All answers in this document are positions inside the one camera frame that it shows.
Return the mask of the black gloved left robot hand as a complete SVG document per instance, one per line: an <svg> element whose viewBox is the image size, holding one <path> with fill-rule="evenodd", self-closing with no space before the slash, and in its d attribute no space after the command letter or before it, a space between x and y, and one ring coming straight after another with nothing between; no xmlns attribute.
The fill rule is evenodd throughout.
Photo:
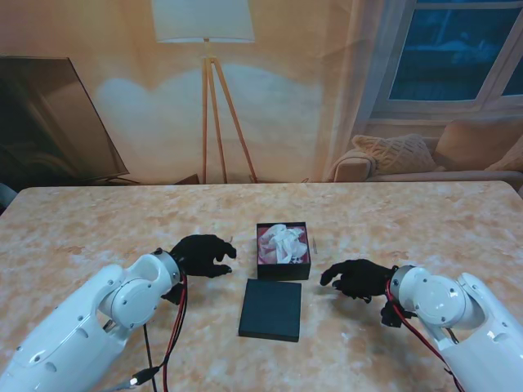
<svg viewBox="0 0 523 392"><path fill-rule="evenodd" d="M215 234L184 237L170 252L179 268L188 276L216 278L232 272L222 262L237 257L236 249Z"/></svg>

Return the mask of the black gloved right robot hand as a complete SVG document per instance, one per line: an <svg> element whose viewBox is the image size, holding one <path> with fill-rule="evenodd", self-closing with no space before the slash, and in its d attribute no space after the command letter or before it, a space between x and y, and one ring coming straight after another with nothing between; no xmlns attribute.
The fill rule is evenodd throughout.
<svg viewBox="0 0 523 392"><path fill-rule="evenodd" d="M386 293L387 283L399 269L387 268L366 259L346 260L331 265L320 277L320 285L332 287L352 299L362 299L367 304L375 296Z"/></svg>

